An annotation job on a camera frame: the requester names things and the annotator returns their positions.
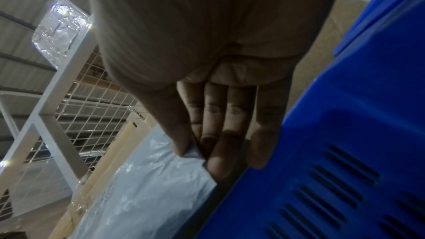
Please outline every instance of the white plastic bag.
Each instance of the white plastic bag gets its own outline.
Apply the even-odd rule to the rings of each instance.
[[[70,238],[172,238],[216,186],[204,162],[195,149],[176,156],[168,137],[155,127]]]

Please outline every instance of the shiny plastic wrapping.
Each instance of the shiny plastic wrapping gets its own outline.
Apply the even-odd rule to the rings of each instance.
[[[56,68],[66,58],[89,17],[65,0],[54,0],[32,36],[35,47]]]
[[[155,127],[117,170],[71,239],[171,239],[216,186],[195,149],[172,151]]]

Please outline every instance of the blue basket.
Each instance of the blue basket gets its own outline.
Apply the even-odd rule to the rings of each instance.
[[[425,238],[425,0],[373,0],[198,239]]]

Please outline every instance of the human hand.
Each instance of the human hand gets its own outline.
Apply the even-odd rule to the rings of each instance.
[[[255,102],[247,162],[256,169],[266,165],[278,141],[292,72],[333,0],[91,3],[110,75],[155,117],[177,154],[197,140],[207,170],[221,179],[237,160]]]

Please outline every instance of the wire mesh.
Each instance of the wire mesh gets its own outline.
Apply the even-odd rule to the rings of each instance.
[[[88,168],[94,170],[126,124],[145,124],[147,112],[112,81],[96,48],[55,116]],[[70,186],[40,138],[22,164],[19,180],[0,199],[0,221],[70,195]]]

